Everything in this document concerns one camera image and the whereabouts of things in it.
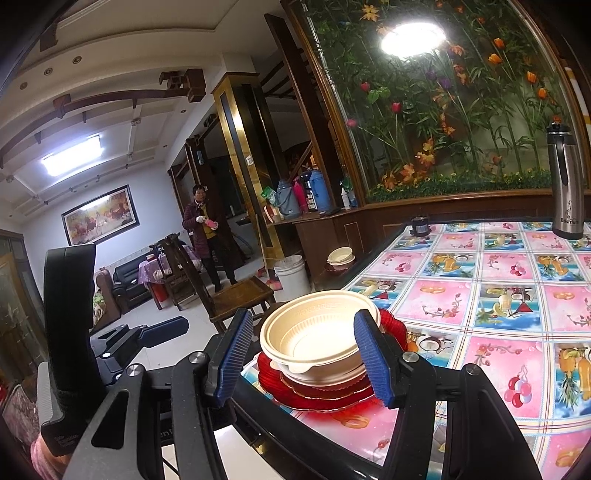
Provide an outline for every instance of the fluorescent light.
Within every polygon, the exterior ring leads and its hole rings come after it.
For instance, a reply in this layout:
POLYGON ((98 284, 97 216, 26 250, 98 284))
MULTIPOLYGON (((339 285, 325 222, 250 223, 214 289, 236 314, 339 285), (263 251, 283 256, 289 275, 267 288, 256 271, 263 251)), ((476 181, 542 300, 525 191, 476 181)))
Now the fluorescent light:
POLYGON ((58 177, 96 160, 102 153, 100 138, 97 135, 67 150, 45 157, 41 160, 41 163, 43 163, 49 175, 58 177))

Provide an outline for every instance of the purple coat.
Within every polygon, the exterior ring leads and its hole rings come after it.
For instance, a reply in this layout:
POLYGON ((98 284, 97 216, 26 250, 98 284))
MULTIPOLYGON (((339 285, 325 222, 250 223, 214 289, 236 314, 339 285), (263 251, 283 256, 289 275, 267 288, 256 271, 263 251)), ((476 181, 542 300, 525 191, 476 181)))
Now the purple coat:
MULTIPOLYGON (((211 202, 208 202, 207 200, 205 207, 207 209, 207 216, 214 222, 217 222, 219 225, 216 230, 216 235, 228 250, 228 257, 233 264, 233 268, 238 268, 243 264, 243 262, 240 258, 238 246, 234 241, 230 226, 226 220, 225 213, 218 212, 217 208, 215 208, 215 205, 211 202)), ((203 215, 203 210, 201 208, 197 208, 197 204, 195 202, 189 203, 185 207, 183 228, 189 232, 193 232, 191 240, 193 242, 193 250, 195 251, 195 254, 199 258, 210 258, 211 253, 209 251, 209 246, 207 245, 207 237, 205 236, 205 231, 203 230, 203 224, 195 220, 200 215, 203 215)))

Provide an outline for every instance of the picture frame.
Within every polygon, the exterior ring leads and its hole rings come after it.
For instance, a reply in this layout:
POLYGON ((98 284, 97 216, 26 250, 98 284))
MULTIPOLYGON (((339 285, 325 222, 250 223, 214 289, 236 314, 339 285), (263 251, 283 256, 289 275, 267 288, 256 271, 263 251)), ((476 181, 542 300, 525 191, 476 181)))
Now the picture frame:
POLYGON ((99 244, 139 225, 129 185, 61 214, 69 245, 99 244))

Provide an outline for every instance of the blue thermos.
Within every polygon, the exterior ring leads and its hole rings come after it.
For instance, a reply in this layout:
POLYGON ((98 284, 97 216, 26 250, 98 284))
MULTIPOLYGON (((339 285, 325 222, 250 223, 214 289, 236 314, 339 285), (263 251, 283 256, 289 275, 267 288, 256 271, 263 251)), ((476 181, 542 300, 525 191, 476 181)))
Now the blue thermos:
POLYGON ((320 171, 312 170, 310 175, 310 187, 318 211, 326 212, 330 210, 332 204, 330 202, 329 191, 326 189, 326 183, 324 183, 324 177, 320 171))

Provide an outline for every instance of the stainless steel thermos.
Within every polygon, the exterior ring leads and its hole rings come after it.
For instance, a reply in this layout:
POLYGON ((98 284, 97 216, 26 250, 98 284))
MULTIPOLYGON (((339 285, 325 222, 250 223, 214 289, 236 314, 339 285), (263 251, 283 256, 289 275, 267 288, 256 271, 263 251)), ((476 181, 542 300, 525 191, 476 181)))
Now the stainless steel thermos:
POLYGON ((559 237, 577 240, 583 237, 583 166, 577 142, 570 128, 552 123, 546 129, 552 175, 554 218, 552 231, 559 237))

